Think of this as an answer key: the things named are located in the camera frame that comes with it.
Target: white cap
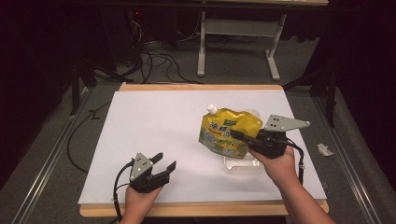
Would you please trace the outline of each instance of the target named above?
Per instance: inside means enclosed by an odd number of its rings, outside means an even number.
[[[210,114],[216,114],[216,112],[218,112],[218,108],[213,104],[209,104],[206,109]]]

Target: dark background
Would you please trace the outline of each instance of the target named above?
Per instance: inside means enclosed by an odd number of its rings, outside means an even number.
[[[357,7],[361,3],[364,1],[330,1],[329,7]],[[2,187],[39,133],[45,117],[61,102],[71,81],[73,61],[82,56],[90,57],[103,66],[114,68],[114,63],[127,61],[134,55],[125,55],[112,48],[112,38],[122,40],[125,37],[114,36],[125,31],[125,24],[116,26],[113,33],[106,26],[114,28],[114,22],[122,17],[110,16],[109,23],[105,23],[104,14],[97,10],[60,11],[45,1],[3,1],[1,5]],[[396,177],[392,174],[395,158],[392,128],[396,123],[392,111],[396,97],[394,5],[391,1],[366,1],[360,15],[343,14],[331,19],[322,14],[291,14],[281,38],[298,36],[304,41],[321,37],[305,74],[328,65],[328,61],[337,58],[334,57],[337,48],[347,46],[342,50],[345,56],[339,58],[337,86],[367,145],[396,189]],[[168,29],[156,24],[154,17],[170,18],[166,23]],[[148,32],[175,44],[174,31],[188,34],[195,27],[196,18],[186,12],[161,14],[160,10],[149,10],[144,23],[151,27]],[[78,32],[70,35],[70,29]]]

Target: small white object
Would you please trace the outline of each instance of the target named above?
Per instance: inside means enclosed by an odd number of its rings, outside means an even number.
[[[264,166],[250,153],[242,160],[224,157],[224,166],[228,175],[259,175],[265,172]]]
[[[319,152],[323,155],[323,156],[331,156],[334,155],[334,153],[332,151],[330,151],[329,149],[327,149],[327,146],[323,145],[323,144],[318,144],[318,150]]]
[[[206,109],[210,114],[216,114],[218,112],[218,108],[213,104],[209,104]]]

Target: black wire on floor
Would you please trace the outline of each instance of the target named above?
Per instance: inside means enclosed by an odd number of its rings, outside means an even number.
[[[105,103],[104,105],[99,106],[97,109],[95,110],[90,110],[90,114],[82,121],[79,123],[79,125],[73,130],[73,132],[70,134],[69,138],[67,139],[67,146],[66,146],[66,151],[67,151],[67,158],[70,160],[70,162],[77,168],[79,169],[81,172],[87,174],[88,170],[82,168],[81,166],[79,166],[78,164],[76,164],[76,162],[73,160],[71,153],[70,153],[70,144],[72,141],[72,138],[74,136],[74,134],[77,132],[77,130],[81,127],[82,124],[85,123],[85,121],[87,121],[89,118],[91,118],[92,116],[95,115],[96,112],[98,112],[100,109],[102,109],[103,107],[105,107],[106,105],[109,105],[111,103],[111,101]]]

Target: white object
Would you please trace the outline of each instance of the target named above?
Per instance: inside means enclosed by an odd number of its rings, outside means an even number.
[[[332,151],[328,149],[328,146],[325,146],[323,144],[318,144],[318,150],[323,156],[331,156],[334,155]]]
[[[238,21],[207,19],[206,13],[201,14],[201,44],[198,56],[198,77],[205,75],[205,35],[246,35],[246,36],[269,36],[273,38],[270,49],[265,51],[273,81],[279,81],[280,76],[276,68],[274,54],[282,34],[287,15],[280,16],[279,21]]]
[[[215,105],[213,105],[213,104],[209,104],[206,107],[206,110],[212,115],[214,115],[214,114],[216,114],[218,112],[218,108]]]
[[[224,157],[224,167],[229,175],[259,175],[265,171],[264,166],[250,153],[242,160]]]

